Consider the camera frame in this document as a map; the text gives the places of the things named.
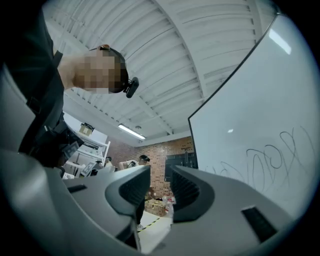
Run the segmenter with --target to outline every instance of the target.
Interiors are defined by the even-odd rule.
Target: whiteboard
[[[244,182],[294,219],[301,216],[319,180],[319,86],[308,44],[278,15],[189,117],[199,170]]]

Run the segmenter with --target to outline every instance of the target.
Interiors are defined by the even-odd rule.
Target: floor
[[[169,233],[171,224],[172,218],[170,217],[159,217],[144,211],[141,219],[141,225],[146,229],[138,233],[141,252],[144,254],[152,252],[152,250]]]

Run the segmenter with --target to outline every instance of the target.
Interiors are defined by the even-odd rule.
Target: dark door
[[[171,182],[172,170],[170,166],[185,166],[197,169],[195,153],[173,154],[165,157],[164,181]]]

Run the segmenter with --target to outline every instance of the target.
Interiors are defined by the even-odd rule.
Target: white ceiling
[[[267,0],[52,0],[43,12],[60,52],[109,44],[126,59],[129,77],[140,81],[131,99],[68,90],[63,109],[131,146],[190,136],[188,117],[240,64],[278,11]]]

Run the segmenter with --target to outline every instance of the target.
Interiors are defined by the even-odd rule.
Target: brick wall
[[[172,195],[170,190],[170,182],[165,182],[165,164],[166,156],[183,154],[185,149],[188,152],[194,152],[194,145],[191,137],[176,139],[159,144],[153,144],[142,147],[132,147],[124,144],[114,138],[107,138],[110,141],[108,156],[112,157],[112,163],[118,167],[119,162],[128,160],[138,160],[142,154],[150,158],[151,165],[151,186],[157,197],[164,195]]]

